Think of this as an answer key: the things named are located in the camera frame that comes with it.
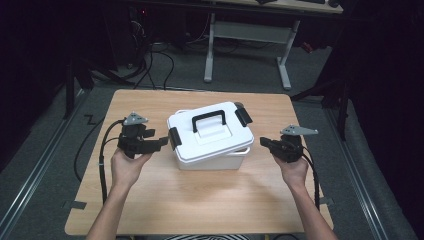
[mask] gray carpet floor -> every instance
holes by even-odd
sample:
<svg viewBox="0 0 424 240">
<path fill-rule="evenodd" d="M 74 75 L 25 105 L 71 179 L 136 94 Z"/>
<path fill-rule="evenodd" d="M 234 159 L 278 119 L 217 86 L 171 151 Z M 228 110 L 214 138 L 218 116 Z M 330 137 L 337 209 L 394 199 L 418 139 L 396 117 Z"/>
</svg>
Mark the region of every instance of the gray carpet floor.
<svg viewBox="0 0 424 240">
<path fill-rule="evenodd" d="M 166 86 L 168 89 L 184 88 L 205 91 L 282 93 L 294 95 L 312 87 L 322 69 L 330 48 L 319 49 L 311 54 L 293 48 L 287 69 L 292 82 L 292 90 L 282 88 L 275 59 L 266 56 L 247 55 L 251 48 L 237 48 L 231 53 L 229 47 L 217 49 L 215 54 L 214 79 L 212 83 L 203 82 L 205 49 L 203 45 L 193 45 L 185 51 L 167 45 L 157 45 L 155 50 L 163 50 L 174 61 L 174 68 Z M 153 54 L 150 71 L 152 82 L 162 86 L 172 68 L 171 60 L 162 54 Z M 125 75 L 130 70 L 121 70 Z M 64 203 L 73 200 L 79 182 L 73 171 L 76 153 L 84 138 L 93 129 L 92 123 L 105 116 L 115 90 L 128 88 L 110 81 L 96 81 L 94 89 L 78 97 L 80 107 L 51 156 L 47 170 L 37 183 L 26 207 L 19 218 L 12 223 L 9 239 L 83 239 L 69 236 L 64 226 L 69 209 Z M 143 80 L 139 89 L 151 89 L 148 78 Z M 340 239 L 376 239 L 363 206 L 358 200 L 352 179 L 349 177 L 345 153 L 340 147 L 338 136 L 328 113 L 336 110 L 322 109 L 319 97 L 308 97 L 294 102 L 294 108 L 302 126 L 318 129 L 316 136 L 305 137 L 308 148 L 314 157 L 320 183 L 326 197 L 332 199 L 329 205 L 334 222 L 334 231 Z M 31 174 L 56 129 L 63 124 L 65 113 L 65 91 L 56 96 L 50 108 L 43 113 L 32 127 L 31 134 L 21 146 L 12 162 L 0 174 L 0 216 L 6 216 L 8 209 L 18 195 L 21 187 Z M 100 128 L 89 135 L 77 158 L 79 175 L 83 175 Z M 383 223 L 387 239 L 417 239 L 409 223 L 397 205 L 390 188 L 382 177 L 372 153 L 368 149 L 356 119 L 354 107 L 349 105 L 349 118 L 346 124 L 345 142 L 355 160 L 355 165 L 364 181 L 375 211 Z M 305 239 L 304 234 L 296 234 Z M 165 236 L 148 236 L 148 239 L 163 239 Z M 263 235 L 249 235 L 251 239 L 263 239 Z"/>
</svg>

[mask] white box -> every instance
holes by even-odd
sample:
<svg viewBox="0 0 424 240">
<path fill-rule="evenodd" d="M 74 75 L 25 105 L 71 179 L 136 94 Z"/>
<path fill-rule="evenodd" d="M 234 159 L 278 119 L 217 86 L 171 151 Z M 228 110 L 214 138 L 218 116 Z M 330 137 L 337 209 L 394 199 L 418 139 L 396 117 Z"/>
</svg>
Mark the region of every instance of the white box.
<svg viewBox="0 0 424 240">
<path fill-rule="evenodd" d="M 181 170 L 238 169 L 254 137 L 241 104 L 180 110 L 168 119 L 169 138 Z"/>
</svg>

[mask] person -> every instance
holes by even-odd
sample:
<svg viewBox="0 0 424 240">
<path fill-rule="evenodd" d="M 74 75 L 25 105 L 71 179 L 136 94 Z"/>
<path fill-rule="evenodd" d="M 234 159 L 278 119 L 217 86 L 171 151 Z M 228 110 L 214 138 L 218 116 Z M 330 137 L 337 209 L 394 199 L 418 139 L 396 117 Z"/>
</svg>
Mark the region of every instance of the person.
<svg viewBox="0 0 424 240">
<path fill-rule="evenodd" d="M 100 213 L 88 232 L 86 239 L 115 239 L 125 200 L 131 187 L 138 180 L 143 165 L 152 154 L 143 154 L 136 159 L 117 149 L 112 156 L 112 186 Z M 296 203 L 307 239 L 337 239 L 321 213 L 315 207 L 305 186 L 308 163 L 301 158 L 287 163 L 274 156 L 281 168 L 284 182 Z"/>
</svg>

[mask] desk leg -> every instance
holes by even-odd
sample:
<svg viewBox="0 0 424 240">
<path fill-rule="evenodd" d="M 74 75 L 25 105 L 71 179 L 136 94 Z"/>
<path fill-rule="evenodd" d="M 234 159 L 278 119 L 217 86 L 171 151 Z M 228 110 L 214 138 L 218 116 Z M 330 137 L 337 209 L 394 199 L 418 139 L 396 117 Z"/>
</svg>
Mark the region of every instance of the desk leg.
<svg viewBox="0 0 424 240">
<path fill-rule="evenodd" d="M 212 71 L 213 71 L 213 40 L 215 34 L 215 13 L 211 13 L 211 23 L 209 29 L 209 48 L 208 55 L 206 56 L 205 66 L 205 82 L 212 82 Z"/>
<path fill-rule="evenodd" d="M 293 45 L 294 38 L 296 37 L 297 29 L 299 28 L 300 21 L 294 22 L 293 27 L 290 31 L 289 39 L 286 44 L 286 49 L 282 57 L 277 58 L 278 69 L 280 70 L 281 81 L 283 82 L 283 88 L 285 90 L 291 89 L 290 79 L 287 75 L 286 61 L 290 53 L 290 49 Z"/>
</svg>

